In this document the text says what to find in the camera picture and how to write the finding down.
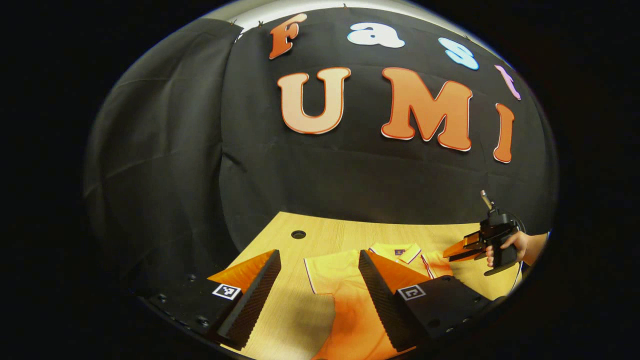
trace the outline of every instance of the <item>orange letter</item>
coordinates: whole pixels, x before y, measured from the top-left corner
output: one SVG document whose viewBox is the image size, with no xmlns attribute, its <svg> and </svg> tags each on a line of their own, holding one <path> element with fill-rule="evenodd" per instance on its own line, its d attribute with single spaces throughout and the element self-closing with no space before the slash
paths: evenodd
<svg viewBox="0 0 640 360">
<path fill-rule="evenodd" d="M 338 126 L 344 109 L 344 80 L 351 75 L 346 67 L 320 70 L 318 79 L 324 81 L 324 111 L 316 117 L 305 114 L 302 108 L 302 86 L 309 80 L 303 72 L 281 77 L 282 119 L 290 129 L 301 134 L 322 134 Z"/>
<path fill-rule="evenodd" d="M 431 140 L 444 120 L 444 131 L 438 135 L 440 145 L 460 151 L 471 149 L 468 125 L 469 100 L 473 93 L 469 88 L 455 81 L 447 81 L 434 99 L 414 71 L 388 67 L 382 70 L 382 76 L 391 81 L 393 95 L 391 119 L 382 126 L 382 135 L 401 140 L 412 139 L 415 130 L 409 125 L 409 118 L 413 113 L 424 141 Z"/>
<path fill-rule="evenodd" d="M 493 150 L 493 157 L 508 164 L 511 162 L 511 134 L 513 133 L 513 121 L 516 118 L 513 112 L 502 104 L 496 104 L 495 109 L 500 114 L 500 138 L 498 146 Z"/>
<path fill-rule="evenodd" d="M 297 23 L 303 22 L 306 19 L 307 14 L 300 13 L 271 30 L 270 34 L 273 35 L 273 49 L 271 50 L 271 54 L 269 54 L 269 60 L 273 60 L 291 50 L 293 44 L 288 42 L 287 38 L 295 39 L 296 36 L 298 36 L 299 30 Z"/>
</svg>

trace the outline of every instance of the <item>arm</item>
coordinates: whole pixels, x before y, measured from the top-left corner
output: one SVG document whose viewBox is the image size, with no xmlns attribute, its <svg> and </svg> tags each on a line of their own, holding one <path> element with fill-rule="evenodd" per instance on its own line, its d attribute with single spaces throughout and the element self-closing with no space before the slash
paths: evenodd
<svg viewBox="0 0 640 360">
<path fill-rule="evenodd" d="M 518 250 L 516 260 L 522 260 L 527 263 L 527 265 L 532 265 L 540 255 L 540 252 L 542 252 L 542 248 L 546 242 L 547 234 L 527 235 L 519 231 L 511 235 L 500 248 L 506 249 L 509 245 L 513 244 Z M 487 265 L 493 267 L 493 247 L 487 247 L 485 252 Z"/>
</svg>

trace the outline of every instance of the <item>black fabric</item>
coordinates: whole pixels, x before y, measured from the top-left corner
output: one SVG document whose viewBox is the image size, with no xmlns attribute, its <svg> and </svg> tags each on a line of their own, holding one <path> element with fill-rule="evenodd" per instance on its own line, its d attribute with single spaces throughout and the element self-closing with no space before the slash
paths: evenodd
<svg viewBox="0 0 640 360">
<path fill-rule="evenodd" d="M 234 243 L 243 249 L 279 211 L 398 224 L 479 222 L 486 216 L 480 191 L 516 214 L 531 234 L 552 227 L 557 201 L 556 149 L 542 107 L 518 74 L 482 47 L 439 26 L 396 13 L 364 8 L 305 12 L 293 48 L 268 59 L 269 32 L 293 15 L 247 31 L 229 56 L 222 93 L 221 199 Z M 406 44 L 399 49 L 356 45 L 350 26 L 379 22 Z M 454 63 L 440 45 L 445 37 L 466 46 L 480 65 Z M 503 66 L 522 96 L 517 101 L 494 65 Z M 290 130 L 280 110 L 280 77 L 309 74 L 304 85 L 307 114 L 324 109 L 321 69 L 348 67 L 344 114 L 322 135 Z M 473 91 L 468 152 L 420 138 L 385 138 L 392 92 L 386 67 L 418 72 L 433 96 L 447 80 Z M 515 114 L 509 164 L 493 158 L 499 139 L 496 103 Z M 441 133 L 444 123 L 437 134 Z"/>
<path fill-rule="evenodd" d="M 222 215 L 220 99 L 241 28 L 198 19 L 158 43 L 93 126 L 84 196 L 107 268 L 140 295 L 210 276 L 238 254 Z"/>
</svg>

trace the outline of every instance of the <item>wooden table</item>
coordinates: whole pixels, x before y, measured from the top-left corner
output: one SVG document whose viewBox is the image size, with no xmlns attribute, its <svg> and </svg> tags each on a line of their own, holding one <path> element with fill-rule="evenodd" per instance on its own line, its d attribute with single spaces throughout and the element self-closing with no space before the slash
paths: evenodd
<svg viewBox="0 0 640 360">
<path fill-rule="evenodd" d="M 282 262 L 247 346 L 239 353 L 258 360 L 309 360 L 322 347 L 335 317 L 333 297 L 313 294 L 303 258 L 368 249 L 374 243 L 416 243 L 424 252 L 441 252 L 479 226 L 375 224 L 280 212 L 230 265 L 272 249 L 280 251 Z M 296 230 L 305 231 L 306 237 L 293 238 Z M 451 263 L 454 276 L 481 295 L 490 300 L 507 295 L 518 266 L 485 277 L 488 269 L 485 259 Z"/>
</svg>

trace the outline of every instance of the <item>human hand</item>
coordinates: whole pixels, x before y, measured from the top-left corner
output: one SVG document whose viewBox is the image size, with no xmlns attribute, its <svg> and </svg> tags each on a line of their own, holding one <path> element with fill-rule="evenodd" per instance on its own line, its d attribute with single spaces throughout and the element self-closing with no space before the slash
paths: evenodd
<svg viewBox="0 0 640 360">
<path fill-rule="evenodd" d="M 506 249 L 507 247 L 509 247 L 509 245 L 513 244 L 517 250 L 516 262 L 518 262 L 518 261 L 521 261 L 522 258 L 524 258 L 524 253 L 527 250 L 527 244 L 529 243 L 530 239 L 531 239 L 531 236 L 519 231 L 511 235 L 507 239 L 507 241 L 505 241 L 504 244 L 500 246 L 500 249 Z M 484 252 L 486 254 L 487 266 L 492 268 L 493 267 L 493 246 L 487 246 Z"/>
</svg>

